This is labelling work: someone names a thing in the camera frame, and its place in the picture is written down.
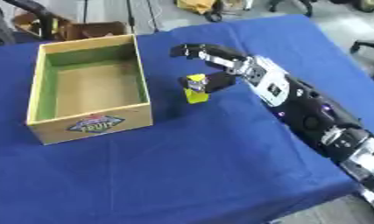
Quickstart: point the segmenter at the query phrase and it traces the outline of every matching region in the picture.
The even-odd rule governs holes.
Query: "table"
[[[215,70],[168,57],[186,42],[270,57],[374,132],[374,82],[302,16],[139,36],[155,125],[49,146],[24,125],[38,45],[0,47],[0,223],[261,223],[354,191],[244,84],[187,104],[177,77]]]

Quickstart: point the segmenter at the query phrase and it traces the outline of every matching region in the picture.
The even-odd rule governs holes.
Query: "floor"
[[[82,21],[83,0],[37,0],[51,11],[63,17]],[[137,20],[137,33],[151,33],[152,21],[145,0],[131,0]],[[198,15],[179,10],[173,0],[151,0],[154,14],[159,22],[159,29],[168,31],[176,27],[205,24],[207,21]],[[305,9],[296,0],[287,0],[278,6],[276,13],[265,8],[267,0],[255,0],[250,11],[241,11],[239,15],[225,16],[225,20],[243,18],[261,18],[303,13]],[[0,0],[7,20],[16,13],[15,9]],[[127,21],[125,1],[89,0],[88,21]],[[374,13],[366,14],[354,10],[349,5],[332,4],[327,0],[314,3],[313,21],[332,41],[348,52],[356,39],[374,39]],[[368,73],[374,73],[374,50],[362,49],[351,57]],[[374,224],[374,211],[362,200],[347,196],[298,212],[274,223],[281,224]]]

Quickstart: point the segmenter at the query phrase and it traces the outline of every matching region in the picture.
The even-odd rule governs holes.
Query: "yellow object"
[[[192,81],[202,81],[205,78],[206,78],[206,75],[203,73],[188,75],[188,79]],[[184,88],[184,91],[185,91],[185,95],[187,96],[187,101],[190,104],[208,101],[209,94],[198,93],[189,88]]]
[[[215,3],[215,0],[178,0],[177,6],[188,11],[197,11],[204,14],[210,11]]]

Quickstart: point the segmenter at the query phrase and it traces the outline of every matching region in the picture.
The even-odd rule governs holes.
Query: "open wooden crate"
[[[41,45],[27,125],[44,144],[152,125],[135,37]]]

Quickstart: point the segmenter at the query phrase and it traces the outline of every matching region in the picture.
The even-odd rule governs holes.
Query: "robotic arm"
[[[244,80],[296,136],[374,195],[374,136],[338,103],[259,55],[218,45],[185,44],[175,46],[171,56],[205,60],[208,66],[222,69],[199,80],[180,79],[186,90],[198,94],[234,85],[236,77]]]

